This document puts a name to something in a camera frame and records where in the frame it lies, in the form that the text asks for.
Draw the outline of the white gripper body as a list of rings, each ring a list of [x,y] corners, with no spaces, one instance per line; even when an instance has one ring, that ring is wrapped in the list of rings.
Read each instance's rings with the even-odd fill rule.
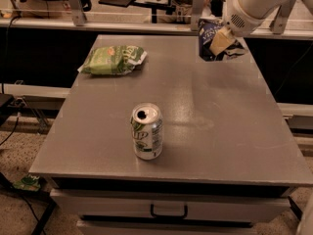
[[[288,0],[233,0],[223,16],[223,23],[237,37],[254,32],[265,19]]]

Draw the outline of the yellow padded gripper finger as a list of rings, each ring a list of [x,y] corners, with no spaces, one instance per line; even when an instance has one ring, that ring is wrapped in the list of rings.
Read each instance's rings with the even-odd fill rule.
[[[213,55],[217,56],[231,46],[235,41],[236,38],[233,35],[232,30],[223,26],[213,37],[209,50]]]

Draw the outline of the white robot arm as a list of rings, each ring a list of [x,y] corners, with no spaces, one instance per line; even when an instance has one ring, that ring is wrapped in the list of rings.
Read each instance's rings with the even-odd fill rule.
[[[233,0],[223,16],[224,26],[214,35],[209,50],[215,56],[235,42],[254,32],[278,7],[290,0]],[[301,0],[313,13],[313,0]]]

